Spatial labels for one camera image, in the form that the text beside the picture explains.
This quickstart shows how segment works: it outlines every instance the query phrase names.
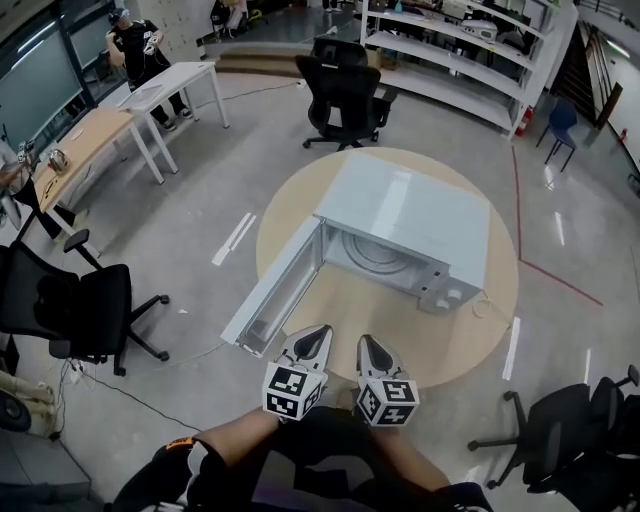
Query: blue chair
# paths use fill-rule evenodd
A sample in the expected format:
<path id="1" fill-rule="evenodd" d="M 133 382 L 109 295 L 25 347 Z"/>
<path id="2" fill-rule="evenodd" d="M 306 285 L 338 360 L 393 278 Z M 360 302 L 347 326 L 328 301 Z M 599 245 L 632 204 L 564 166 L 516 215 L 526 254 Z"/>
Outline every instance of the blue chair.
<path id="1" fill-rule="evenodd" d="M 567 158 L 567 161 L 562 166 L 562 169 L 560 169 L 560 172 L 564 171 L 564 168 L 567 166 L 569 160 L 571 160 L 571 157 L 573 156 L 574 151 L 576 150 L 576 143 L 571 138 L 571 135 L 569 135 L 569 128 L 575 126 L 576 124 L 578 124 L 578 114 L 576 114 L 576 108 L 567 100 L 558 98 L 556 106 L 553 108 L 553 111 L 549 116 L 549 124 L 547 124 L 544 132 L 542 132 L 540 140 L 536 144 L 536 147 L 538 147 L 542 142 L 542 139 L 544 139 L 544 136 L 547 134 L 549 128 L 551 128 L 551 133 L 553 133 L 556 141 L 553 143 L 553 147 L 549 152 L 549 156 L 544 161 L 545 165 L 549 163 L 551 155 L 555 155 L 558 150 L 563 145 L 565 145 L 571 148 L 571 153 L 569 153 L 569 158 Z"/>

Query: shelving unit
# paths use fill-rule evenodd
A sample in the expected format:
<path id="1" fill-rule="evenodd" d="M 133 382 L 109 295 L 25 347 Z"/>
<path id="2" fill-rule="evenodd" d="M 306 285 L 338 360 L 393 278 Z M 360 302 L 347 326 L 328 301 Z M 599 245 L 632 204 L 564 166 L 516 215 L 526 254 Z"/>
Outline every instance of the shelving unit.
<path id="1" fill-rule="evenodd" d="M 439 71 L 434 69 L 437 66 L 427 67 L 401 62 L 397 69 L 381 71 L 381 83 L 447 103 L 486 119 L 504 129 L 506 136 L 510 139 L 527 107 L 535 106 L 537 103 L 552 67 L 557 65 L 556 59 L 561 58 L 558 56 L 558 51 L 562 34 L 567 30 L 570 31 L 569 33 L 573 32 L 573 27 L 570 27 L 568 22 L 564 23 L 564 20 L 571 18 L 566 15 L 564 8 L 569 10 L 575 7 L 570 0 L 564 0 L 564 2 L 570 3 L 571 6 L 562 7 L 551 4 L 547 0 L 536 0 L 544 5 L 548 4 L 547 6 L 551 8 L 545 16 L 544 26 L 541 30 L 537 30 L 473 0 L 457 1 L 472 9 L 478 9 L 508 21 L 514 27 L 536 36 L 537 41 L 532 46 L 531 55 L 523 55 L 513 47 L 498 41 L 487 41 L 465 32 L 458 25 L 443 20 L 430 19 L 413 13 L 398 13 L 388 9 L 384 12 L 370 11 L 366 0 L 363 2 L 360 43 L 411 55 L 442 66 L 443 69 Z M 376 28 L 372 33 L 368 32 L 368 18 L 376 19 Z M 493 52 L 522 68 L 520 80 L 512 80 L 480 62 L 433 44 L 380 31 L 378 30 L 379 20 L 421 27 Z M 450 70 L 464 76 L 452 76 L 449 73 Z"/>

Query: wall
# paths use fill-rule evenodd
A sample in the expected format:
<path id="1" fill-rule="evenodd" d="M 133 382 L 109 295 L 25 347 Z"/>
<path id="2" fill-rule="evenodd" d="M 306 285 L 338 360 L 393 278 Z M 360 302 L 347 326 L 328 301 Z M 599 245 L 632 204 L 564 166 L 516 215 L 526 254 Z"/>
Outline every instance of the wall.
<path id="1" fill-rule="evenodd" d="M 616 133 L 623 129 L 628 130 L 627 150 L 631 153 L 636 165 L 640 159 L 640 59 L 633 56 L 627 59 L 611 48 L 608 44 L 602 45 L 611 83 L 618 82 L 623 91 L 616 108 L 613 110 L 609 122 Z"/>

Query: cap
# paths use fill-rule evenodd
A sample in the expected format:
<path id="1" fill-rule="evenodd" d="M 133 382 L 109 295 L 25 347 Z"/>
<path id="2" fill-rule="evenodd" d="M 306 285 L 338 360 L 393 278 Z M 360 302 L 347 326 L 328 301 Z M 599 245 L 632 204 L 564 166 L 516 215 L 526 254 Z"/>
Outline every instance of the cap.
<path id="1" fill-rule="evenodd" d="M 109 14 L 109 23 L 111 23 L 112 25 L 115 25 L 122 18 L 128 15 L 129 15 L 129 9 L 122 9 L 122 8 L 115 9 L 111 11 L 111 14 Z"/>

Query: white desk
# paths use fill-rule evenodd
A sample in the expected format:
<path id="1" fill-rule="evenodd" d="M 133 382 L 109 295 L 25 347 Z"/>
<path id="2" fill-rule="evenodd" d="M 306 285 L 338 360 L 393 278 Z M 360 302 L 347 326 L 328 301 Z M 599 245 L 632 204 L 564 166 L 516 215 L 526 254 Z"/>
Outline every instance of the white desk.
<path id="1" fill-rule="evenodd" d="M 151 111 L 158 105 L 160 105 L 163 101 L 168 99 L 169 96 L 175 94 L 176 92 L 183 91 L 184 96 L 187 100 L 187 105 L 189 106 L 189 110 L 191 110 L 191 112 L 193 113 L 194 120 L 198 121 L 198 114 L 193 108 L 193 104 L 191 102 L 191 99 L 189 98 L 186 87 L 207 74 L 211 77 L 213 96 L 216 103 L 218 104 L 218 110 L 220 111 L 220 117 L 222 119 L 222 126 L 224 126 L 225 128 L 229 128 L 230 125 L 227 119 L 227 113 L 224 109 L 224 104 L 222 103 L 222 94 L 220 93 L 218 77 L 216 75 L 215 64 L 213 62 L 178 62 L 177 64 L 174 64 L 167 70 L 160 73 L 158 76 L 149 80 L 147 83 L 145 83 L 135 91 L 139 92 L 154 87 L 161 87 L 161 90 L 158 92 L 158 94 L 153 96 L 148 101 L 140 101 L 139 103 L 125 105 L 125 102 L 127 102 L 127 100 L 129 99 L 129 97 L 127 97 L 118 105 L 118 108 L 120 108 L 120 110 L 126 110 L 131 114 L 140 115 L 146 119 L 147 124 L 149 125 L 149 129 L 151 130 L 151 133 L 153 134 L 153 137 L 156 140 L 160 151 L 162 151 L 162 154 L 169 164 L 169 167 L 171 167 L 171 171 L 174 173 L 178 172 L 178 166 L 171 157 L 171 153 L 169 153 L 167 145 L 162 140 L 162 136 L 158 131 L 158 127 L 156 126 L 153 117 L 151 117 Z"/>

